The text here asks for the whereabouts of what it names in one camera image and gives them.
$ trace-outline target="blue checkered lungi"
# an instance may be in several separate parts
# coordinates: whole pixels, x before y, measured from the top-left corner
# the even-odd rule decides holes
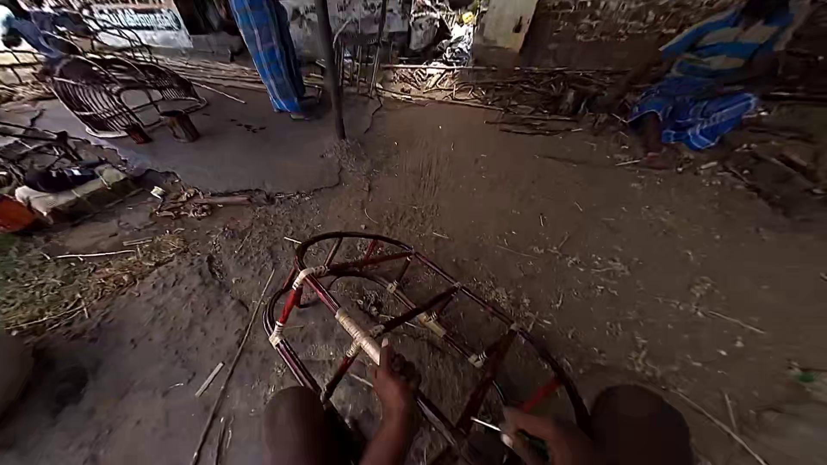
[[[287,11],[278,0],[230,0],[232,15],[277,112],[298,113],[304,96]]]

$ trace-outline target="sign board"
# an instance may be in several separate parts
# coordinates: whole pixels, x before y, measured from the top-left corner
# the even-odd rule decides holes
[[[133,0],[135,2],[132,3],[109,1],[111,0],[89,5],[90,16],[97,22],[91,26],[103,29],[98,37],[104,43],[110,46],[128,46],[128,39],[140,39],[149,46],[177,49],[193,46],[173,0]]]

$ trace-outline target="person's foot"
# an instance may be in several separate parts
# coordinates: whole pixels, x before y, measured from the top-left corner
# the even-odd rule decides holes
[[[670,157],[662,151],[650,151],[638,163],[638,166],[641,168],[649,168],[650,170],[668,170],[669,168],[672,168],[673,165],[672,160],[669,158]]]

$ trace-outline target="human hand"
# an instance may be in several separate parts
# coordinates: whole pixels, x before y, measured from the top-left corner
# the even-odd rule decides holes
[[[414,391],[419,387],[420,381],[421,377],[413,363],[394,352],[388,339],[384,339],[379,366],[373,376],[373,391],[382,404],[382,416],[412,415]]]
[[[595,99],[595,110],[606,113],[614,113],[620,105],[625,93],[625,87],[615,87],[607,90],[606,93]]]
[[[521,410],[505,408],[503,434],[511,440],[510,447],[526,465],[543,465],[544,461],[531,451],[528,441],[519,431],[546,442],[550,462],[554,465],[601,465],[600,455],[591,440],[573,424],[529,415]]]

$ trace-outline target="pile of sticks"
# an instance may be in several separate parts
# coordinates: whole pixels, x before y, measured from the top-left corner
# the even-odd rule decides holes
[[[158,62],[195,83],[219,84],[225,87],[263,92],[267,90],[267,87],[261,82],[258,71],[246,66],[168,57],[158,57]],[[310,74],[304,77],[304,85],[309,87],[321,88],[323,84],[323,78],[318,74]]]
[[[521,134],[580,131],[577,123],[624,70],[489,66],[385,65],[393,83],[383,94],[500,110],[489,124]]]

